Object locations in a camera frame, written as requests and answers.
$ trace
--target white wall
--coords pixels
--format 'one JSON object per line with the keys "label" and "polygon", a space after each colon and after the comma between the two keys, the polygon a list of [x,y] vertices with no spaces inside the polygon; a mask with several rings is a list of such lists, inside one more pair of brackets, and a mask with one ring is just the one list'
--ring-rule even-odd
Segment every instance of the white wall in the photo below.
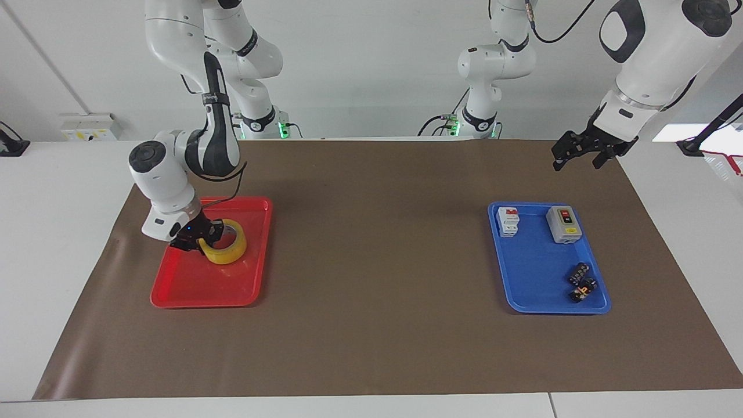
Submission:
{"label": "white wall", "polygon": [[709,123],[741,94],[743,94],[743,43],[700,88],[699,94],[679,109],[673,121]]}
{"label": "white wall", "polygon": [[[282,74],[266,82],[274,102],[311,137],[414,135],[428,117],[450,111],[467,87],[456,72],[459,52],[494,41],[485,0],[243,3],[256,29],[285,57]],[[505,138],[555,138],[585,126],[619,71],[597,35],[613,3],[598,0],[565,40],[536,45],[539,65],[532,75],[502,83],[499,119]],[[161,129],[202,124],[200,98],[187,94],[179,76],[147,51],[143,0],[0,0],[3,4],[84,107],[114,113],[124,139],[150,139]],[[540,2],[541,33],[561,33],[584,4]],[[700,81],[743,39],[739,20]],[[80,112],[81,106],[2,8],[0,36],[0,118],[28,139],[62,139],[58,115]]]}

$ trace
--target plastic tray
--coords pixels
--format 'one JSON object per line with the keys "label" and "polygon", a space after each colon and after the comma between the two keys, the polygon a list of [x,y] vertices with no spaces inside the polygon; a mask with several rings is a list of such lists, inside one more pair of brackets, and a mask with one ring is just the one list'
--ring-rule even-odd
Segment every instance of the plastic tray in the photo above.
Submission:
{"label": "plastic tray", "polygon": [[247,238],[245,254],[232,264],[218,266],[199,251],[168,247],[150,294],[152,304],[172,309],[236,307],[255,302],[261,289],[272,210],[268,198],[243,196],[204,209],[210,219],[233,219],[242,226]]}
{"label": "plastic tray", "polygon": [[[519,210],[519,232],[501,238],[496,213],[508,206]],[[583,238],[574,244],[556,244],[547,224],[547,211],[564,203],[494,202],[487,209],[498,253],[506,299],[516,311],[531,314],[600,315],[611,309],[601,271],[588,244],[586,231],[575,211]],[[578,263],[591,267],[589,275],[598,289],[584,301],[575,303],[568,294],[575,288],[567,277]]]}

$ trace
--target green indicator light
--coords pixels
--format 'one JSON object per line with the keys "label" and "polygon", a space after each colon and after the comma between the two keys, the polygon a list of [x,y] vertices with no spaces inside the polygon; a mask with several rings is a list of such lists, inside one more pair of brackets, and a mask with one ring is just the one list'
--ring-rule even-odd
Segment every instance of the green indicator light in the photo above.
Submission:
{"label": "green indicator light", "polygon": [[279,135],[281,135],[281,139],[289,138],[289,131],[286,129],[286,125],[279,122]]}

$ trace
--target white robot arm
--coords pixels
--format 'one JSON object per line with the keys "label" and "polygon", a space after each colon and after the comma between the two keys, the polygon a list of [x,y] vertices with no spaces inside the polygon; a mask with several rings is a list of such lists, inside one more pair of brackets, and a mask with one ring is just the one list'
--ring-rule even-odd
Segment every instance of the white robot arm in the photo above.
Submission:
{"label": "white robot arm", "polygon": [[[204,37],[205,21],[215,40],[210,45]],[[250,26],[241,0],[146,0],[145,28],[150,51],[198,87],[207,122],[190,133],[162,131],[129,155],[134,181],[152,202],[142,232],[185,251],[201,250],[198,239],[212,245],[224,225],[205,217],[186,171],[207,180],[241,174],[244,165],[228,177],[238,168],[240,152],[227,83],[238,93],[243,121],[256,128],[251,132],[267,132],[277,111],[256,79],[276,76],[282,57]]]}
{"label": "white robot arm", "polygon": [[588,152],[594,167],[625,155],[642,128],[710,61],[732,25],[727,0],[619,0],[601,25],[607,54],[622,64],[583,133],[552,148],[554,168]]}
{"label": "white robot arm", "polygon": [[524,0],[493,0],[490,12],[490,27],[498,43],[477,45],[459,55],[459,74],[470,84],[467,102],[457,110],[459,135],[491,136],[501,100],[495,82],[525,77],[536,67]]}

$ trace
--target switch box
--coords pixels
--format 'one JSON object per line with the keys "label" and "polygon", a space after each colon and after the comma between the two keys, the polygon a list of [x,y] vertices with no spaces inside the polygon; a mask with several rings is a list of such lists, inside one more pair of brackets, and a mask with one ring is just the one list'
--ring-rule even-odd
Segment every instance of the switch box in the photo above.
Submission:
{"label": "switch box", "polygon": [[570,206],[553,206],[547,211],[547,223],[550,225],[552,239],[558,244],[574,244],[583,238],[575,219],[575,212]]}

